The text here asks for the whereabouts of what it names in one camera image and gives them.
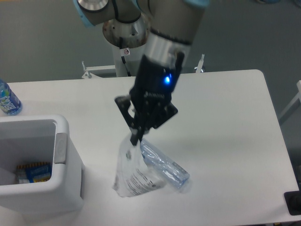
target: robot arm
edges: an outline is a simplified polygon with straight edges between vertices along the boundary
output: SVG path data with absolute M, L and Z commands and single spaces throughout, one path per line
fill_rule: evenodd
M 139 18 L 140 11 L 151 18 L 150 34 L 135 84 L 128 96 L 115 99 L 132 131 L 131 142 L 136 145 L 151 128 L 158 128 L 178 112 L 171 103 L 171 94 L 209 0 L 77 1 L 94 25 L 113 18 L 131 23 Z M 97 2 L 97 7 L 88 7 L 82 2 L 92 5 Z M 128 113 L 131 104 L 134 118 Z

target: metal stand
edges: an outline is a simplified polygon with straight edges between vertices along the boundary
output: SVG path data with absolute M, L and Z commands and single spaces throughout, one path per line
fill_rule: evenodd
M 297 82 L 299 92 L 290 101 L 290 103 L 284 108 L 279 116 L 279 125 L 281 126 L 301 105 L 301 81 Z
M 297 82 L 299 92 L 284 108 L 279 116 L 279 125 L 282 125 L 301 106 L 301 81 Z M 291 215 L 301 215 L 301 191 L 284 193 L 285 202 Z
M 115 65 L 108 65 L 108 66 L 97 66 L 97 67 L 86 67 L 85 62 L 81 62 L 83 65 L 83 70 L 84 74 L 82 76 L 83 79 L 94 79 L 94 78 L 99 78 L 101 77 L 94 75 L 93 73 L 96 74 L 108 74 L 108 73 L 115 73 Z

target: metal bracket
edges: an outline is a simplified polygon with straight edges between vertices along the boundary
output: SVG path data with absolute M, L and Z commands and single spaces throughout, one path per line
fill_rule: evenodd
M 297 87 L 299 92 L 279 115 L 279 125 L 282 125 L 301 106 L 301 81 L 298 81 Z

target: blue led light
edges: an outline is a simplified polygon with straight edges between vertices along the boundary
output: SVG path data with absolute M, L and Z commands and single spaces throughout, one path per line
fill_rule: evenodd
M 165 83 L 165 84 L 169 84 L 169 83 L 170 83 L 170 78 L 169 78 L 169 77 L 165 77 L 164 83 Z
M 164 78 L 165 85 L 169 85 L 171 82 L 171 73 Z

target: white table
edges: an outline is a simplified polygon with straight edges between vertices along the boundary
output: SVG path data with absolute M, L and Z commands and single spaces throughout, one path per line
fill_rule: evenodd
M 119 143 L 129 133 L 114 98 L 134 78 L 10 84 L 21 115 L 59 113 L 83 162 L 79 212 L 22 216 L 0 207 L 1 226 L 234 226 L 300 220 L 283 193 L 298 190 L 263 74 L 257 70 L 181 75 L 179 113 L 147 137 L 191 176 L 189 191 L 159 189 L 120 198 Z

